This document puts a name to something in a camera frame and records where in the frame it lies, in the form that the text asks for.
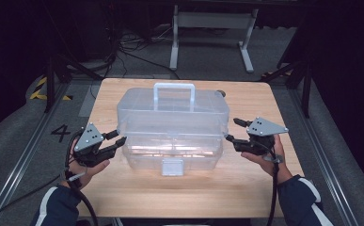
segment plastic box lid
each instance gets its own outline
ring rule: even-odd
[[[229,107],[222,94],[193,84],[128,89],[117,111],[118,132],[126,137],[223,138],[228,133]]]

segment wooden tabletop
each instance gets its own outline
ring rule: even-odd
[[[270,87],[265,83],[157,79],[104,79],[89,121],[101,133],[117,128],[117,104],[130,88],[152,88],[157,82],[192,83],[196,89],[223,90],[229,105],[229,133],[248,139],[233,118],[262,117],[285,125]],[[292,174],[303,171],[288,134],[281,141]],[[114,144],[107,140],[102,147]],[[160,170],[131,169],[118,149],[111,164],[83,189],[98,217],[125,218],[267,218],[272,178],[223,142],[224,154],[213,170],[187,170],[182,177],[164,177]],[[78,206],[80,216],[90,216]],[[282,217],[277,204],[275,217]]]

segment black cable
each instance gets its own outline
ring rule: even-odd
[[[91,81],[89,90],[90,90],[90,95],[94,98],[94,100],[96,100],[96,96],[93,94],[93,91],[91,90],[91,88],[93,87],[93,82],[94,80]]]
[[[273,150],[270,152],[270,154],[272,155],[272,159],[276,160],[277,156],[276,156],[276,152],[273,148]],[[273,162],[275,167],[273,168],[273,195],[272,195],[272,204],[270,207],[270,214],[269,214],[269,218],[267,220],[267,226],[272,225],[273,222],[273,218],[275,215],[275,209],[276,209],[276,199],[277,199],[277,174],[278,174],[278,162],[274,161]]]
[[[66,172],[65,174],[67,174],[67,172],[69,172],[69,169],[70,169],[70,155],[71,155],[71,147],[72,147],[73,141],[76,139],[79,140],[79,137],[83,134],[83,132],[84,132],[84,129],[81,129],[78,132],[74,133],[71,137],[70,144],[68,145],[67,155],[65,157],[65,172]],[[94,225],[98,226],[99,223],[97,220],[97,216],[96,216],[96,213],[94,212],[93,206],[91,206],[90,201],[82,193],[82,191],[79,190],[79,187],[75,184],[74,181],[69,181],[67,178],[67,183],[70,186],[71,190],[85,203],[88,211],[91,214]]]
[[[0,213],[1,213],[1,212],[3,212],[3,211],[5,211],[6,209],[8,209],[11,205],[13,205],[13,204],[15,204],[15,203],[17,203],[17,202],[20,202],[21,200],[23,200],[23,199],[25,199],[25,198],[27,198],[27,197],[29,197],[29,196],[33,195],[34,193],[36,193],[36,192],[38,192],[38,191],[42,190],[43,188],[45,188],[46,186],[48,186],[49,184],[51,184],[52,182],[54,182],[54,181],[55,181],[56,179],[58,179],[58,178],[59,178],[59,175],[57,175],[55,178],[53,178],[53,179],[52,179],[52,180],[50,180],[49,182],[45,183],[44,185],[39,186],[39,187],[37,187],[37,188],[33,189],[32,191],[30,191],[30,192],[28,192],[28,193],[26,193],[26,194],[22,195],[22,197],[20,197],[20,198],[18,198],[18,199],[16,199],[16,200],[14,200],[14,201],[10,202],[9,204],[7,204],[7,205],[3,206],[2,208],[0,208]]]
[[[167,66],[164,66],[164,65],[161,65],[161,64],[157,64],[157,63],[154,63],[154,62],[151,62],[151,61],[149,61],[149,60],[146,60],[145,58],[142,58],[142,57],[139,57],[139,56],[135,56],[135,55],[132,55],[132,54],[129,54],[129,53],[127,53],[127,52],[124,52],[124,51],[121,51],[123,54],[125,54],[125,55],[129,55],[129,56],[131,56],[131,57],[134,57],[134,58],[138,58],[138,59],[140,59],[140,60],[143,60],[143,61],[145,61],[145,62],[148,62],[148,63],[150,63],[150,64],[153,64],[153,65],[155,65],[155,66],[158,66],[158,67],[161,67],[161,68],[165,68],[165,69],[167,69],[167,70],[169,70],[170,72],[172,72],[179,80],[181,80],[180,79],[180,77],[174,72],[174,71],[172,71],[171,69],[169,69]]]
[[[128,70],[126,69],[125,67],[125,61],[123,61],[123,59],[121,57],[118,56],[118,59],[120,59],[120,61],[122,62],[122,67],[123,67],[123,70],[125,70],[125,72],[123,73],[122,75],[122,78],[125,77],[126,73],[128,72]]]
[[[140,39],[134,33],[125,33],[125,34],[123,34],[123,36],[122,36],[121,39],[124,40],[123,37],[128,36],[128,40],[124,40],[123,41],[123,44],[136,43],[136,46],[135,47],[125,47],[125,46],[122,45],[121,48],[124,51],[129,51],[129,52],[132,52],[132,51],[135,51],[135,50],[143,50],[143,49],[147,48],[150,45],[153,45],[153,44],[159,43],[159,42],[161,42],[163,40],[166,40],[166,37],[167,37],[169,31],[171,30],[170,28],[167,29],[165,32],[162,32],[158,37],[150,38],[150,41],[146,41],[144,39]]]
[[[107,70],[105,71],[105,74],[104,74],[104,78],[106,78],[106,76],[108,75],[108,73],[109,73],[109,71],[111,71],[112,70],[112,63],[111,64],[108,64],[108,67],[107,67]]]
[[[115,58],[111,57],[110,61],[105,61],[103,65],[99,65],[97,67],[89,68],[89,70],[91,70],[92,72],[97,72],[97,71],[103,70],[105,68],[108,68],[110,65],[112,65],[114,63],[114,61],[115,61]],[[71,73],[81,73],[80,70],[71,69],[71,68],[68,68],[68,71],[70,71]]]
[[[256,140],[253,140],[253,139],[251,139],[251,140],[249,140],[253,145],[255,145],[255,144],[258,144],[259,146],[261,146],[261,147],[263,147],[264,149],[266,149],[269,153],[272,153],[272,150],[271,149],[269,149],[266,145],[264,145],[264,144],[262,144],[262,143],[260,143],[260,142],[258,142],[258,141],[256,141]]]
[[[65,41],[64,37],[62,36],[61,32],[59,31],[57,25],[55,24],[55,20],[52,16],[52,14],[50,13],[50,10],[47,8],[46,6],[46,3],[44,2],[44,0],[40,0],[43,7],[44,7],[44,10],[46,11],[47,15],[49,16],[50,18],[50,22],[53,24],[54,28],[55,28],[55,31],[57,32],[58,36],[60,37],[61,41],[63,42],[65,48],[67,49],[67,52],[68,54],[70,54],[70,56],[72,57],[73,60],[77,61],[76,60],[76,57],[73,55],[73,53],[71,52],[67,42]]]
[[[76,186],[74,182],[67,181],[68,185],[70,185],[71,190],[76,193],[77,196],[85,203],[88,212],[91,214],[91,218],[93,219],[94,226],[98,226],[99,222],[97,220],[96,213],[94,212],[93,206],[91,206],[90,201],[87,199],[87,197],[82,193],[82,191],[79,190],[79,188]]]

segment plastic box handle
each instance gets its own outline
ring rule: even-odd
[[[194,111],[196,100],[196,87],[191,83],[155,83],[154,84],[154,110],[158,110],[158,89],[190,89],[190,111]]]

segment yellow and black caution tape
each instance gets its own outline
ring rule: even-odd
[[[44,74],[38,84],[35,87],[35,90],[33,91],[32,95],[29,97],[29,99],[40,99],[40,100],[47,100],[47,95],[40,94],[41,88],[43,88],[44,84],[46,84],[47,76]],[[62,100],[63,101],[71,101],[73,99],[73,96],[65,95]]]

